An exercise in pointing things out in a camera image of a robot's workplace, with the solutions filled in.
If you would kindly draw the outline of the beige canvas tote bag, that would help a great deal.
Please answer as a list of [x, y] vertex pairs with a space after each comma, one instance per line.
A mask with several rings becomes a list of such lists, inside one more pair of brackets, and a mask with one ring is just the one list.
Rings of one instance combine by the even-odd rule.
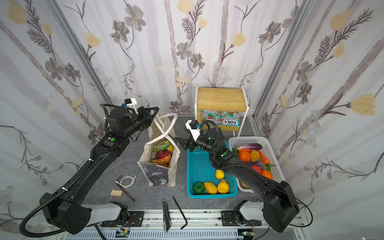
[[178, 115], [156, 115], [149, 127], [150, 141], [145, 144], [138, 165], [149, 181], [149, 186], [175, 187], [177, 165], [181, 151], [174, 140], [174, 125]]

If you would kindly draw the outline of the green candy bag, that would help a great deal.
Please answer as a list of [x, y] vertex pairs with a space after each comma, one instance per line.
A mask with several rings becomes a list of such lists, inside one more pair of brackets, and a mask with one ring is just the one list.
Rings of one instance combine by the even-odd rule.
[[170, 141], [169, 140], [162, 140], [160, 142], [158, 142], [155, 147], [153, 148], [153, 152], [159, 152], [159, 151], [162, 151], [162, 150], [165, 150], [167, 149], [169, 146], [171, 145]]

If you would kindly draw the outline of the yellow lemon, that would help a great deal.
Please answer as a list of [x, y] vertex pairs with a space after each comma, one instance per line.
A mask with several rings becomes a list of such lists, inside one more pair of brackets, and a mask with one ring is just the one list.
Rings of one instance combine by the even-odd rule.
[[170, 145], [168, 148], [167, 148], [168, 151], [172, 152], [174, 150], [174, 146], [173, 145]]

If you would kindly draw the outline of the pink dragon fruit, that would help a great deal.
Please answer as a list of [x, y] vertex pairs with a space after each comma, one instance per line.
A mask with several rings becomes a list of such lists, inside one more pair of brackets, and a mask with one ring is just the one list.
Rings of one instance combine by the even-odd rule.
[[159, 151], [156, 153], [156, 159], [159, 160], [159, 159], [165, 158], [165, 157], [169, 156], [170, 154], [171, 154], [171, 152], [168, 149]]

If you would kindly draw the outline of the orange Fox's fruits candy bag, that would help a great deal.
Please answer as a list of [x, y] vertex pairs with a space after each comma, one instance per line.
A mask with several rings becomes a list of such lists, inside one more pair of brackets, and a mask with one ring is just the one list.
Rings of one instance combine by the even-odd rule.
[[168, 156], [166, 156], [164, 158], [161, 158], [161, 159], [150, 160], [150, 163], [156, 163], [159, 166], [163, 166], [163, 167], [169, 168], [170, 167], [171, 158], [172, 158], [172, 156], [168, 155]]

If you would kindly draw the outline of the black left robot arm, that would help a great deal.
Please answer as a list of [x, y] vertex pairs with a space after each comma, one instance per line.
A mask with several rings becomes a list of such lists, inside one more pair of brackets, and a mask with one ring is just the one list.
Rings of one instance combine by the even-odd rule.
[[[53, 194], [40, 198], [40, 205], [20, 223], [20, 233], [29, 238], [49, 237], [63, 232], [77, 234], [84, 228], [105, 221], [127, 219], [127, 207], [119, 203], [85, 205], [83, 202], [92, 186], [126, 149], [133, 140], [148, 129], [159, 112], [158, 107], [128, 107], [128, 100], [121, 106], [101, 104], [105, 113], [104, 133], [96, 143], [85, 164]], [[47, 223], [57, 227], [56, 231], [33, 233], [27, 223], [39, 212], [44, 213]]]

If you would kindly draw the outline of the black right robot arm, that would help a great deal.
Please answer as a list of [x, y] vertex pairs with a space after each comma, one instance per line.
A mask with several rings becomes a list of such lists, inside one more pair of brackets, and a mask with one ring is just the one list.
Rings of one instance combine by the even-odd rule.
[[287, 182], [271, 180], [244, 163], [226, 147], [221, 129], [213, 121], [199, 124], [196, 120], [188, 120], [186, 131], [190, 132], [189, 138], [175, 138], [180, 145], [191, 152], [195, 148], [208, 152], [214, 169], [229, 173], [259, 194], [263, 199], [263, 218], [272, 229], [282, 233], [288, 226], [299, 227], [291, 222], [300, 213], [299, 204], [308, 206], [295, 197]]

